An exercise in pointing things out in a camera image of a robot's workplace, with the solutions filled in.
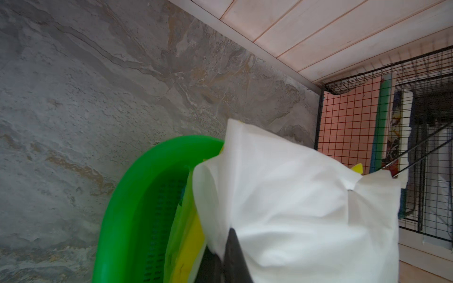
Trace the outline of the neon yellow raincoat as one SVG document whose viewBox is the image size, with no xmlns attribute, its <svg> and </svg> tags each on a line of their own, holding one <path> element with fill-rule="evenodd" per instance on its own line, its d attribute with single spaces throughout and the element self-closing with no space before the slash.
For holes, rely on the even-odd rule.
<svg viewBox="0 0 453 283">
<path fill-rule="evenodd" d="M 256 283 L 326 283 L 340 277 L 333 254 L 346 235 L 346 193 L 362 170 L 323 162 L 212 159 L 191 170 L 173 220 L 167 283 L 187 282 L 205 244 L 194 192 L 205 195 L 214 231 L 233 228 Z"/>
</svg>

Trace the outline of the green plastic basket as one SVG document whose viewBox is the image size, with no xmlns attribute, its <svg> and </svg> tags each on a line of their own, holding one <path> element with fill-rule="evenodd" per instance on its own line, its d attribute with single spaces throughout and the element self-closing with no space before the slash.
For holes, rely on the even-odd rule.
<svg viewBox="0 0 453 283">
<path fill-rule="evenodd" d="M 182 136 L 143 154 L 114 190 L 101 225 L 94 283 L 161 283 L 165 252 L 189 172 L 224 142 Z"/>
</svg>

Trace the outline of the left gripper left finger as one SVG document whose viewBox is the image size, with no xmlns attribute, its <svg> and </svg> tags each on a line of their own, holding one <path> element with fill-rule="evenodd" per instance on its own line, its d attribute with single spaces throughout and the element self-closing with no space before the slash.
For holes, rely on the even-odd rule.
<svg viewBox="0 0 453 283">
<path fill-rule="evenodd" d="M 194 283 L 224 283 L 223 271 L 220 258 L 206 248 Z"/>
</svg>

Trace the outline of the white translucent raincoat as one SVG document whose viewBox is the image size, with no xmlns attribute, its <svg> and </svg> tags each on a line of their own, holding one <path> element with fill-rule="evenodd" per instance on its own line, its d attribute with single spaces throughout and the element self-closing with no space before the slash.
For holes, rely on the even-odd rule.
<svg viewBox="0 0 453 283">
<path fill-rule="evenodd" d="M 207 246 L 238 237 L 256 283 L 395 283 L 401 184 L 229 120 L 222 152 L 195 167 Z"/>
</svg>

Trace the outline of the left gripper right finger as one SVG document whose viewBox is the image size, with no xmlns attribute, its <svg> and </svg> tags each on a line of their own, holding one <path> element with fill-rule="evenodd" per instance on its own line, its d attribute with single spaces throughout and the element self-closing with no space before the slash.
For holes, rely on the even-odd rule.
<svg viewBox="0 0 453 283">
<path fill-rule="evenodd" d="M 237 233 L 230 228 L 223 260 L 226 283 L 253 283 Z"/>
</svg>

